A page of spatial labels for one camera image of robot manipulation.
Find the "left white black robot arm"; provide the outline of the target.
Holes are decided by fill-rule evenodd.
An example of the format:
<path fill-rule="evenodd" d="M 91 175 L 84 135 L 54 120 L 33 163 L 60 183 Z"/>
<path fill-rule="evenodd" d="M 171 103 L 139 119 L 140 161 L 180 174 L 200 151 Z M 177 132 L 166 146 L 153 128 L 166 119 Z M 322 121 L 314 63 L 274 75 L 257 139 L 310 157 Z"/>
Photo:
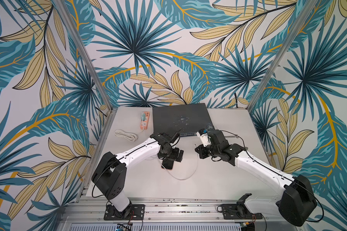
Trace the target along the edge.
<path fill-rule="evenodd" d="M 179 138 L 179 132 L 173 136 L 154 133 L 128 151 L 116 155 L 105 153 L 91 177 L 93 188 L 97 188 L 119 213 L 125 213 L 131 207 L 131 201 L 123 191 L 127 171 L 152 156 L 181 162 L 184 151 L 174 146 Z"/>

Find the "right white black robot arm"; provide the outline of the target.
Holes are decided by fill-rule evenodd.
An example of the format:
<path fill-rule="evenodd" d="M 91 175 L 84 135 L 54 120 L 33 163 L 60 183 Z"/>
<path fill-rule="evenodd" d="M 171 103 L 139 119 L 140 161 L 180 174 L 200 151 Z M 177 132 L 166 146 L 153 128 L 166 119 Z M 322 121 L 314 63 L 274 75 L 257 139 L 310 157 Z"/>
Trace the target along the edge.
<path fill-rule="evenodd" d="M 195 152 L 201 159 L 218 157 L 255 176 L 276 193 L 274 197 L 264 199 L 248 196 L 243 202 L 249 212 L 274 214 L 297 227 L 309 221 L 320 202 L 305 176 L 293 176 L 276 169 L 250 154 L 244 144 L 229 144 L 221 130 L 201 129 L 196 135 L 201 145 L 195 148 Z"/>

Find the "black smartphone pink case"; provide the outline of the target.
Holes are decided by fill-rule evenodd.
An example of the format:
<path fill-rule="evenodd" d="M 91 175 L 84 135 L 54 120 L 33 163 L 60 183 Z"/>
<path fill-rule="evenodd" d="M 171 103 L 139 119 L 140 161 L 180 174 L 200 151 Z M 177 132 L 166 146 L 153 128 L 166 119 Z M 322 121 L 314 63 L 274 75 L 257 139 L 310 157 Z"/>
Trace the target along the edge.
<path fill-rule="evenodd" d="M 173 164 L 174 164 L 174 161 L 165 159 L 165 160 L 163 160 L 163 162 L 161 164 L 161 168 L 166 169 L 166 170 L 172 170 L 173 166 L 174 166 Z"/>

